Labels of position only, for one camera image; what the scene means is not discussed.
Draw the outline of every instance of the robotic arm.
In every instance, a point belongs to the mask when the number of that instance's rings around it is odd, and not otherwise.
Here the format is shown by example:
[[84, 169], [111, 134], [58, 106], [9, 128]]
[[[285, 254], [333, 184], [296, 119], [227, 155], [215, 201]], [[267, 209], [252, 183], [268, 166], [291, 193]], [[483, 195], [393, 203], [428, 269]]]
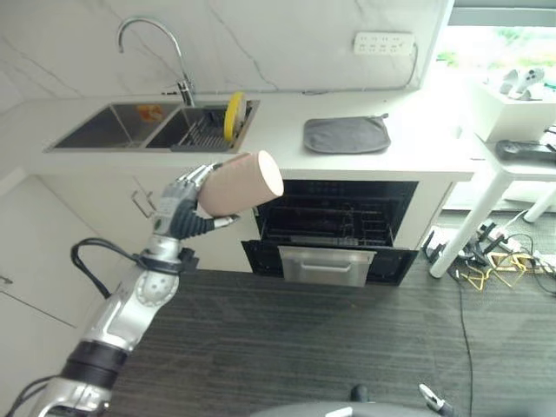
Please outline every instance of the robotic arm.
[[127, 357], [156, 312], [172, 299], [182, 272], [195, 270], [194, 252], [181, 240], [228, 226], [239, 216], [204, 219], [197, 194], [219, 164], [202, 165], [170, 183], [154, 216], [154, 232], [128, 275], [101, 306], [62, 372], [49, 381], [31, 416], [101, 414]]

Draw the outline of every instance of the stainless steel sink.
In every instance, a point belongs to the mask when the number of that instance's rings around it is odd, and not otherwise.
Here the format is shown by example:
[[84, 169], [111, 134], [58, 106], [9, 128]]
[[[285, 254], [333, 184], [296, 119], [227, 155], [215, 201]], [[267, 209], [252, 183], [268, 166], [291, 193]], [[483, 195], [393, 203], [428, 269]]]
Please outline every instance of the stainless steel sink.
[[47, 151], [139, 148], [179, 106], [180, 103], [110, 104]]
[[223, 138], [226, 103], [186, 108], [182, 103], [113, 103], [99, 110], [45, 152], [68, 150], [236, 152], [258, 102], [233, 141]]

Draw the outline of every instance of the gray carpet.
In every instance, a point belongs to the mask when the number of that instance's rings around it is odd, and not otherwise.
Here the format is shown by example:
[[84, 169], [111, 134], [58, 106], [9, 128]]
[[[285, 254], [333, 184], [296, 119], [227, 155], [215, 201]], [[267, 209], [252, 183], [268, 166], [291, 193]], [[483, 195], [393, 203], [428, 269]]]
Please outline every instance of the gray carpet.
[[[511, 215], [495, 216], [503, 222]], [[457, 225], [445, 213], [440, 225]], [[556, 217], [512, 231], [554, 252]], [[424, 407], [425, 382], [468, 415], [469, 371], [457, 284], [420, 256], [398, 288], [287, 284], [200, 272], [156, 317], [115, 388], [114, 416], [246, 416], [299, 401], [345, 400], [355, 383], [374, 400]], [[473, 415], [556, 390], [556, 299], [533, 278], [514, 290], [466, 286], [474, 364]]]

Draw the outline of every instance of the chrome faucet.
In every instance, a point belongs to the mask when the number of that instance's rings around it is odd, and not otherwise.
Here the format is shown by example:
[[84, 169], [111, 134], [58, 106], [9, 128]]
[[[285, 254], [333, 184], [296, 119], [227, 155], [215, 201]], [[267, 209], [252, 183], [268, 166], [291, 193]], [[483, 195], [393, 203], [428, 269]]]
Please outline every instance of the chrome faucet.
[[123, 45], [122, 45], [122, 36], [123, 32], [126, 30], [128, 26], [135, 22], [145, 22], [150, 23], [156, 28], [160, 29], [164, 32], [164, 35], [170, 38], [170, 41], [174, 44], [175, 53], [177, 54], [178, 62], [180, 63], [180, 69], [182, 70], [183, 79], [177, 81], [177, 88], [180, 90], [182, 94], [183, 102], [186, 106], [195, 107], [195, 100], [193, 99], [193, 84], [188, 77], [188, 73], [185, 70], [185, 65], [183, 63], [183, 55], [182, 50], [180, 49], [180, 45], [175, 39], [174, 34], [162, 23], [156, 21], [155, 19], [151, 19], [150, 17], [128, 17], [127, 19], [123, 20], [118, 27], [116, 32], [116, 39], [118, 42], [118, 48], [120, 53], [123, 53]]

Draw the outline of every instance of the gray pot holder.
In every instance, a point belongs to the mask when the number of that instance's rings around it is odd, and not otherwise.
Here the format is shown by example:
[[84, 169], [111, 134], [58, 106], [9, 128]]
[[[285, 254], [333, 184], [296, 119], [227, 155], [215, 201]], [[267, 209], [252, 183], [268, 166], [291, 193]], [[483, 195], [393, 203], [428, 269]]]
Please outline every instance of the gray pot holder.
[[390, 146], [383, 119], [388, 114], [370, 117], [311, 119], [303, 128], [303, 144], [323, 154], [362, 154]]

